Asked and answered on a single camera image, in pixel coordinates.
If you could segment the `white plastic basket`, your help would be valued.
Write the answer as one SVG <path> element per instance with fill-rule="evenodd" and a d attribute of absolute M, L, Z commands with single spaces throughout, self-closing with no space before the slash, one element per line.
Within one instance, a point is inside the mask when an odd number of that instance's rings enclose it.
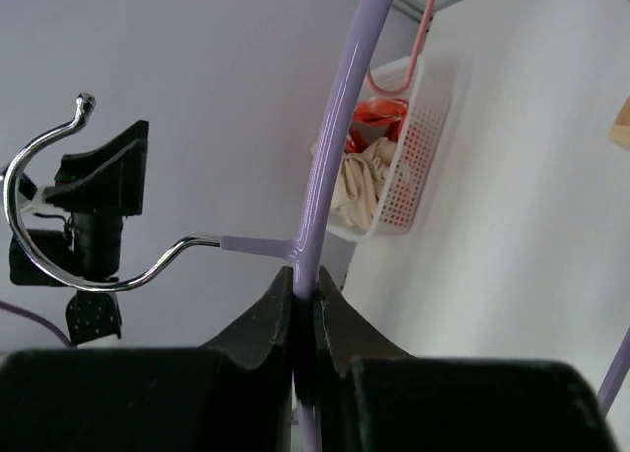
<path fill-rule="evenodd" d="M 393 150 L 374 215 L 367 227 L 350 225 L 338 212 L 329 212 L 326 231 L 350 242 L 374 236 L 403 235 L 415 217 L 450 107 L 448 85 L 435 75 L 435 67 L 419 57 L 409 87 L 400 95 L 407 114 L 400 120 Z"/>

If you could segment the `pink hanger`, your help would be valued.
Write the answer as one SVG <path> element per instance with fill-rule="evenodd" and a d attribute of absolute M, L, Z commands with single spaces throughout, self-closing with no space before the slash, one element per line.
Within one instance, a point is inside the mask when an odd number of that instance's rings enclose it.
<path fill-rule="evenodd" d="M 365 76 L 366 83 L 374 93 L 384 97 L 396 97 L 404 93 L 410 86 L 410 83 L 415 73 L 418 58 L 422 52 L 425 43 L 429 23 L 431 22 L 431 19 L 433 17 L 435 1 L 436 0 L 427 0 L 426 7 L 419 23 L 418 32 L 411 51 L 411 55 L 409 57 L 409 66 L 406 70 L 402 83 L 397 88 L 389 90 L 384 89 L 376 84 L 371 74 L 371 70 L 367 71 Z"/>

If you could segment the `beige trousers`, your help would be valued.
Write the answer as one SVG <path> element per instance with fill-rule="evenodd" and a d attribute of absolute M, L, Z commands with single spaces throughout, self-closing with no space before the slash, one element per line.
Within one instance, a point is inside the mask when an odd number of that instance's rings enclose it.
<path fill-rule="evenodd" d="M 381 137 L 361 153 L 343 155 L 331 211 L 342 218 L 346 226 L 370 228 L 396 147 L 395 142 Z"/>

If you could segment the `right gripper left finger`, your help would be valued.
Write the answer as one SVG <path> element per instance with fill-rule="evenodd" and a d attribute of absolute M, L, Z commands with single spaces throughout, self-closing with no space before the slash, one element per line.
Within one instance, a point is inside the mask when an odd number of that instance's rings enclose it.
<path fill-rule="evenodd" d="M 289 267 L 193 348 L 22 350 L 1 362 L 5 451 L 286 451 Z"/>

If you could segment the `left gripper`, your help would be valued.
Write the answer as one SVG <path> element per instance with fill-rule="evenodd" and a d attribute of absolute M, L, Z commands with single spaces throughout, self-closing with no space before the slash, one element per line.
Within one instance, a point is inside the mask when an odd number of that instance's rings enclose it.
<path fill-rule="evenodd" d="M 53 205 L 73 213 L 75 265 L 84 278 L 108 278 L 119 270 L 119 215 L 142 213 L 148 133 L 149 123 L 138 120 L 99 148 L 61 159 Z"/>

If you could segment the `purple hanger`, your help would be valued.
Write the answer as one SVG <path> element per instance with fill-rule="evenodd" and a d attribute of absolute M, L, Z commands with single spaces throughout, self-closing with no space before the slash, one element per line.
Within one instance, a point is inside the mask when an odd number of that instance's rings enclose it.
<path fill-rule="evenodd" d="M 286 267 L 293 272 L 289 331 L 291 387 L 295 387 L 307 400 L 309 412 L 301 426 L 305 447 L 309 451 L 326 451 L 321 444 L 317 407 L 318 367 L 313 316 L 313 300 L 318 291 L 319 277 L 322 272 L 326 272 L 318 263 L 324 219 L 359 87 L 392 2 L 393 0 L 359 2 L 322 125 L 298 238 L 293 241 L 224 238 L 220 241 L 220 245 L 225 248 L 288 260 Z"/>

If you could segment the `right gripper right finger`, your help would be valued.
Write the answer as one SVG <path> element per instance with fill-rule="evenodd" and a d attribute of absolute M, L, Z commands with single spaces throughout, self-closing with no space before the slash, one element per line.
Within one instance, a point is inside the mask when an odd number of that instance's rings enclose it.
<path fill-rule="evenodd" d="M 344 300 L 327 272 L 313 300 L 326 451 L 614 451 L 596 397 L 545 360 L 418 358 Z"/>

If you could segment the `red white cloth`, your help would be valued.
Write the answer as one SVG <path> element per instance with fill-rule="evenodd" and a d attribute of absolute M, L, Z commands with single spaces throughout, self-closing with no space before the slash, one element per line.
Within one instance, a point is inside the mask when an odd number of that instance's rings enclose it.
<path fill-rule="evenodd" d="M 408 107 L 409 103 L 401 99 L 372 98 L 360 102 L 346 136 L 345 152 L 361 153 L 381 137 L 397 143 Z"/>

